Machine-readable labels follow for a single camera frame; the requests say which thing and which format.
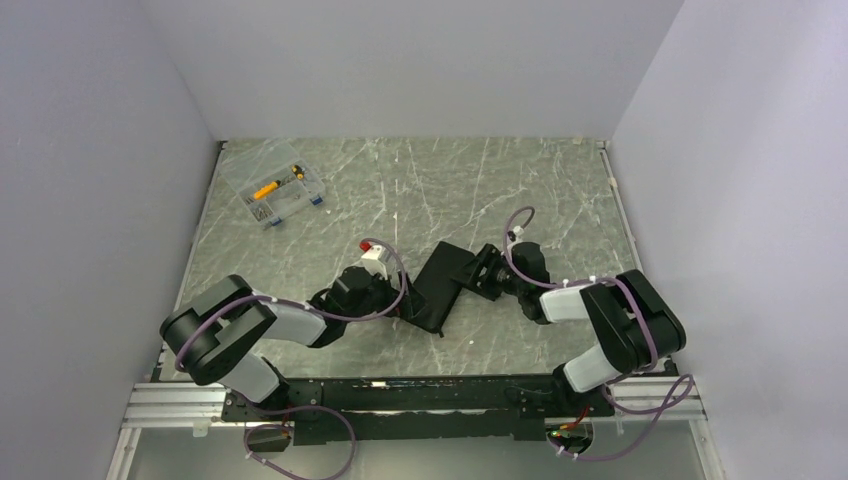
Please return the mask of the black zippered tool case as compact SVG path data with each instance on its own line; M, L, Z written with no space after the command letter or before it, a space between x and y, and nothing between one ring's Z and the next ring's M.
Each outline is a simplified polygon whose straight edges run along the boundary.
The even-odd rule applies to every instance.
M439 242L397 307L399 318L443 337L444 323L463 289L454 276L474 257L471 251Z

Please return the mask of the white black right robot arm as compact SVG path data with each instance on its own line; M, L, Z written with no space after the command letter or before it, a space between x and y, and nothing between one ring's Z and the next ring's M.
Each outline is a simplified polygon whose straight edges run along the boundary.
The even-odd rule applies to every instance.
M540 325L589 322L595 344L556 369L564 379L550 391L553 406L564 415L585 407L590 391L653 368L687 342L676 314L638 269L555 284L541 247L518 242L505 253L485 245L453 279L488 300L515 297L525 317Z

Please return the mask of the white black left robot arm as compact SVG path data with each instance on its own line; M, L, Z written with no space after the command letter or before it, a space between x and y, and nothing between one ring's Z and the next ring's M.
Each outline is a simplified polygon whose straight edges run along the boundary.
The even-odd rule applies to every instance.
M254 346L267 338L323 348L351 323L426 316L425 297L407 275L400 279L393 286L379 273L348 267L329 287L298 303L273 299L232 274L172 312L159 333L178 371L199 386L218 383L236 391L258 417L272 420L285 411L290 385L269 360L253 353Z

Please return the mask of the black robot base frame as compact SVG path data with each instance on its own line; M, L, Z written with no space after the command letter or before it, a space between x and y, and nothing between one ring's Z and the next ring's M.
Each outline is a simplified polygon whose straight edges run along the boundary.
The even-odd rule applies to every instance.
M510 437L542 441L558 421L609 418L599 390L575 393L559 374L388 378L291 378L260 406L225 397L227 423L284 421L296 446L356 439Z

